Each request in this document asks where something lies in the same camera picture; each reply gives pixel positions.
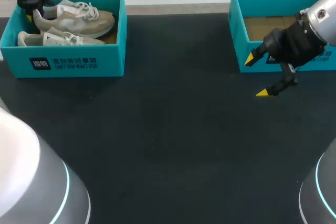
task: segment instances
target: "black table surface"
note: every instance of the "black table surface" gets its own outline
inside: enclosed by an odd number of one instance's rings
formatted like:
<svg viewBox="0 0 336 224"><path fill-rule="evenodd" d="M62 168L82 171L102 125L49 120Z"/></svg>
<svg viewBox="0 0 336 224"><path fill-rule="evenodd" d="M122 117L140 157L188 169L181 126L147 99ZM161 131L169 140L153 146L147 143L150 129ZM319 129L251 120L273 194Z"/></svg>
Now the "black table surface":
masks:
<svg viewBox="0 0 336 224"><path fill-rule="evenodd" d="M7 20L2 19L2 28ZM239 73L227 14L130 16L122 78L16 80L0 97L86 184L91 223L302 223L336 136L336 72Z"/></svg>

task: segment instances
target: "shoe sole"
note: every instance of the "shoe sole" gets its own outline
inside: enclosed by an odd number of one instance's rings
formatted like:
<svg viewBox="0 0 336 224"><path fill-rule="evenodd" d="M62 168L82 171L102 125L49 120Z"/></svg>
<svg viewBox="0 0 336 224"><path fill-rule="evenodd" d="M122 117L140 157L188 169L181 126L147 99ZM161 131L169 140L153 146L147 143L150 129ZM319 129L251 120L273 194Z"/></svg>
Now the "shoe sole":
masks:
<svg viewBox="0 0 336 224"><path fill-rule="evenodd" d="M104 30L104 31L101 31L99 33L96 33L96 34L76 34L76 36L79 36L79 37L84 37L84 38L90 38L90 39L98 39L98 38L101 38L103 37L104 35L108 34L109 32L111 32L113 30L113 26Z"/></svg>

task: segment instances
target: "white sneaker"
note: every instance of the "white sneaker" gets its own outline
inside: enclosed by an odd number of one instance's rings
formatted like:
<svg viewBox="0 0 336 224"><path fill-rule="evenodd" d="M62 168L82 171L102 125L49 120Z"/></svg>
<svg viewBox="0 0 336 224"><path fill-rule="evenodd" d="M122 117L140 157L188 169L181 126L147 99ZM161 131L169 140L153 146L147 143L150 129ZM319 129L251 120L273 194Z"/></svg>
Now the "white sneaker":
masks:
<svg viewBox="0 0 336 224"><path fill-rule="evenodd" d="M51 28L44 34L28 34L21 31L17 36L17 45L26 46L79 46L103 45L105 42L98 39L82 38L68 32Z"/></svg>
<svg viewBox="0 0 336 224"><path fill-rule="evenodd" d="M112 13L97 10L91 3L62 0L58 5L44 7L44 16L38 10L33 12L35 25L42 32L51 27L60 31L68 31L80 37L98 38L114 26Z"/></svg>

